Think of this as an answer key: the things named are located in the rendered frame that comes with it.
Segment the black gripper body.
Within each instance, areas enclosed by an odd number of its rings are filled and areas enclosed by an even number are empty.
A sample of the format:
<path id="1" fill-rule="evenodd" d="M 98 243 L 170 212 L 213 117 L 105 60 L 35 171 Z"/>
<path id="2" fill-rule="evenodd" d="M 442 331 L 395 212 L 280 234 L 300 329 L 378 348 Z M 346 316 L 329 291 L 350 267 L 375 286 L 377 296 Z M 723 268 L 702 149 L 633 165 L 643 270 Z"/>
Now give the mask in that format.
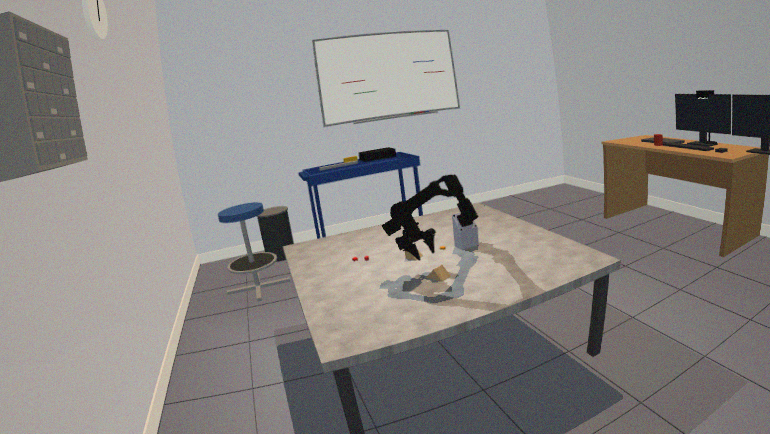
<path id="1" fill-rule="evenodd" d="M 418 225 L 419 225 L 418 222 L 416 223 L 415 221 L 413 221 L 403 227 L 404 228 L 403 232 L 406 232 L 409 238 L 403 240 L 398 244 L 398 248 L 400 251 L 403 249 L 406 249 L 416 241 L 419 241 L 421 239 L 426 240 L 432 235 L 436 234 L 436 231 L 433 228 L 428 229 L 425 232 L 420 231 Z"/>

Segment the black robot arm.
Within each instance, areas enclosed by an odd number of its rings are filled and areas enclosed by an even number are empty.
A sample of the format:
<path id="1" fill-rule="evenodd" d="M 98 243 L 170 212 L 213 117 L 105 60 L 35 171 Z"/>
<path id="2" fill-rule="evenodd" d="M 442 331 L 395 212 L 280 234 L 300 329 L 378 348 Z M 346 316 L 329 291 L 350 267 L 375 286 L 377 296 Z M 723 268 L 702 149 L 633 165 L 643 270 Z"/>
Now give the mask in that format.
<path id="1" fill-rule="evenodd" d="M 440 188 L 439 183 L 444 182 L 448 188 Z M 478 214 L 473 207 L 471 201 L 463 194 L 463 188 L 458 181 L 456 175 L 442 176 L 439 180 L 434 180 L 429 186 L 418 192 L 416 195 L 408 199 L 407 201 L 400 201 L 391 207 L 390 215 L 391 220 L 382 225 L 388 236 L 399 231 L 401 226 L 405 226 L 413 221 L 412 213 L 415 209 L 435 197 L 436 195 L 443 196 L 456 196 L 459 203 L 457 203 L 461 214 L 457 219 L 462 227 L 472 225 L 473 221 L 478 218 Z"/>

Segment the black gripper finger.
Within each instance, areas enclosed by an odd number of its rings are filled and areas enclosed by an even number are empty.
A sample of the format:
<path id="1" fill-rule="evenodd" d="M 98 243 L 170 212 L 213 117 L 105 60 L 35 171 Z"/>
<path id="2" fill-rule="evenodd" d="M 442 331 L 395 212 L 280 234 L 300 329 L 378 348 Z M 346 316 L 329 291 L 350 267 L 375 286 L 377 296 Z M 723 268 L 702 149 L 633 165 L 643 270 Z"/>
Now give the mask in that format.
<path id="1" fill-rule="evenodd" d="M 431 237 L 429 237 L 428 239 L 423 241 L 424 243 L 426 243 L 428 245 L 428 247 L 430 248 L 432 254 L 434 254 L 435 236 L 436 235 L 432 235 Z"/>
<path id="2" fill-rule="evenodd" d="M 420 261 L 420 260 L 421 260 L 421 258 L 420 258 L 420 255 L 419 255 L 419 252 L 418 252 L 418 250 L 417 250 L 417 247 L 416 247 L 416 244 L 415 244 L 415 243 L 414 243 L 414 244 L 412 244 L 412 245 L 410 245 L 409 247 L 407 247 L 407 248 L 406 248 L 406 249 L 404 249 L 403 251 L 407 251 L 407 252 L 411 253 L 411 254 L 412 254 L 412 255 L 413 255 L 413 256 L 414 256 L 414 257 L 415 257 L 415 258 L 416 258 L 418 261 Z"/>

